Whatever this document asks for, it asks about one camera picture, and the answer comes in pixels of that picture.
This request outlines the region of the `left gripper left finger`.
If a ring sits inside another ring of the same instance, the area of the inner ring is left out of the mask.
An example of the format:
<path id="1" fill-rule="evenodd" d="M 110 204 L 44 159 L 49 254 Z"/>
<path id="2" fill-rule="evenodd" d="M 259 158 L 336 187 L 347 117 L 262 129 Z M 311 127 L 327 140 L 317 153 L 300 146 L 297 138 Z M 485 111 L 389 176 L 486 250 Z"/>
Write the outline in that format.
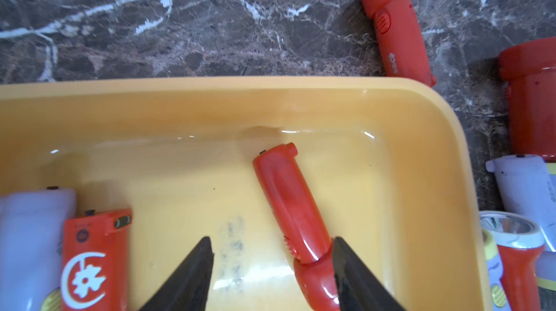
<path id="1" fill-rule="evenodd" d="M 140 310 L 205 310 L 213 266 L 211 240 L 203 237 Z"/>

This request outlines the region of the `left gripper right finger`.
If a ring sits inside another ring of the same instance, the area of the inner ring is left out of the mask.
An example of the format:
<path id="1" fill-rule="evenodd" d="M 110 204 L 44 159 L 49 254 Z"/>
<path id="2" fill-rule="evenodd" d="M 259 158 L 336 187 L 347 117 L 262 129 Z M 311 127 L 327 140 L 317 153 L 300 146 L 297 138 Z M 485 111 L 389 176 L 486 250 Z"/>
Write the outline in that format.
<path id="1" fill-rule="evenodd" d="M 341 311 L 405 310 L 341 237 L 334 239 L 332 264 Z"/>

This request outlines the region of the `yellow plastic tray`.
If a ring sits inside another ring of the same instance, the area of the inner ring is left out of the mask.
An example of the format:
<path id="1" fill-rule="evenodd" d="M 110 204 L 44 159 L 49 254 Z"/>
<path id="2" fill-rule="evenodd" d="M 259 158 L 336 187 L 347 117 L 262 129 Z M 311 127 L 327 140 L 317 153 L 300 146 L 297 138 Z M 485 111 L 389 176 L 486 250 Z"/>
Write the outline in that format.
<path id="1" fill-rule="evenodd" d="M 202 237 L 209 310 L 307 310 L 253 159 L 294 143 L 333 237 L 407 310 L 489 310 L 468 145 L 433 89 L 393 78 L 219 77 L 1 88 L 1 193 L 131 208 L 130 309 Z"/>

